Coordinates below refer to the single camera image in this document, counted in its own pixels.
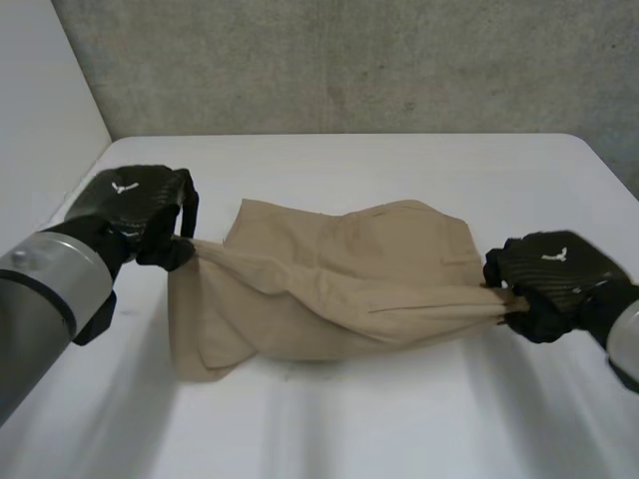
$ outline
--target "khaki pants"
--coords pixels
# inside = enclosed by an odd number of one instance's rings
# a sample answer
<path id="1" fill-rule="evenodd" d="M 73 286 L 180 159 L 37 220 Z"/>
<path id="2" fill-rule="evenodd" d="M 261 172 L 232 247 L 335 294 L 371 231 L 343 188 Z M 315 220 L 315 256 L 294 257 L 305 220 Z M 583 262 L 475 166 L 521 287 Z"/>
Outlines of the khaki pants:
<path id="1" fill-rule="evenodd" d="M 216 380 L 256 352 L 334 360 L 422 347 L 522 304 L 480 285 L 466 223 L 415 201 L 342 217 L 243 201 L 224 244 L 169 274 L 173 361 Z"/>

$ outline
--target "white table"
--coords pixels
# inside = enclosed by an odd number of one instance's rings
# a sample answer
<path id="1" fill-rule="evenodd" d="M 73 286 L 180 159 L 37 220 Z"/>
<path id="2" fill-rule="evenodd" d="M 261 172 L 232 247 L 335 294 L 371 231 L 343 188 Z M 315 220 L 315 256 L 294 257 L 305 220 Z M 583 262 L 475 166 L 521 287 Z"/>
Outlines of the white table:
<path id="1" fill-rule="evenodd" d="M 242 198 L 328 214 L 416 199 L 466 220 L 482 253 L 573 229 L 639 277 L 639 204 L 574 137 L 136 138 L 90 175 L 128 164 L 191 170 L 200 239 L 221 240 Z M 129 265 L 116 290 L 111 329 L 70 347 L 0 429 L 0 477 L 637 477 L 639 397 L 585 333 L 537 346 L 494 327 L 341 363 L 256 358 L 180 384 L 166 275 Z"/>

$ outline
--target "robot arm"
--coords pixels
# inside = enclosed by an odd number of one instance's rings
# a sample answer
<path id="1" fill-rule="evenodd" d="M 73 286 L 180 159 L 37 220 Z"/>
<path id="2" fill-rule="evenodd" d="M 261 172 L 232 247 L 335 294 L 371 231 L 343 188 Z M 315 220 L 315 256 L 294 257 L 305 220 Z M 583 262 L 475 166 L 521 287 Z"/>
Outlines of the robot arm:
<path id="1" fill-rule="evenodd" d="M 595 246 L 573 232 L 509 239 L 486 255 L 484 277 L 530 304 L 504 317 L 513 331 L 542 343 L 586 330 L 623 385 L 639 393 L 639 286 Z"/>
<path id="2" fill-rule="evenodd" d="M 193 237 L 198 202 L 186 170 L 108 170 L 65 222 L 0 257 L 0 426 L 71 342 L 87 344 L 109 327 L 125 262 L 173 270 L 191 258 L 183 238 Z"/>
<path id="3" fill-rule="evenodd" d="M 95 240 L 71 236 L 77 228 Z M 118 234 L 90 217 L 35 233 L 0 257 L 0 425 L 71 341 L 109 327 L 127 257 Z"/>

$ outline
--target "white wall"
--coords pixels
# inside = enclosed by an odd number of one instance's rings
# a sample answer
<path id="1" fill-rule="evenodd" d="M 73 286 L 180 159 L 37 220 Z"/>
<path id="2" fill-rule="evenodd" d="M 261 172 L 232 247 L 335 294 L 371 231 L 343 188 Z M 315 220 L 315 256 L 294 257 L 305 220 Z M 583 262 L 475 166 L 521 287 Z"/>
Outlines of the white wall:
<path id="1" fill-rule="evenodd" d="M 48 0 L 0 0 L 0 254 L 111 144 Z"/>

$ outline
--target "white logo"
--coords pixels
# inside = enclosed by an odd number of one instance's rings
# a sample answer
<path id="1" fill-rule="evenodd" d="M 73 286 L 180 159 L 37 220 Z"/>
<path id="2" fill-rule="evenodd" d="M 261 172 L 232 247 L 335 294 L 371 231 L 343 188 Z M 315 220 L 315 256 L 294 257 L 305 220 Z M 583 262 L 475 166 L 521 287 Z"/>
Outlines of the white logo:
<path id="1" fill-rule="evenodd" d="M 133 188 L 137 188 L 140 184 L 139 183 L 133 183 L 132 185 L 128 185 L 127 187 L 119 187 L 117 186 L 115 183 L 112 183 L 111 186 L 113 187 L 113 189 L 116 191 L 116 193 L 119 195 L 122 192 L 127 192 L 128 190 L 132 190 Z"/>
<path id="2" fill-rule="evenodd" d="M 567 247 L 563 247 L 561 249 L 561 253 L 560 254 L 556 254 L 555 256 L 548 256 L 547 254 L 544 254 L 541 258 L 542 259 L 547 259 L 549 261 L 561 261 L 564 262 L 566 261 L 566 255 L 568 254 L 568 248 Z"/>

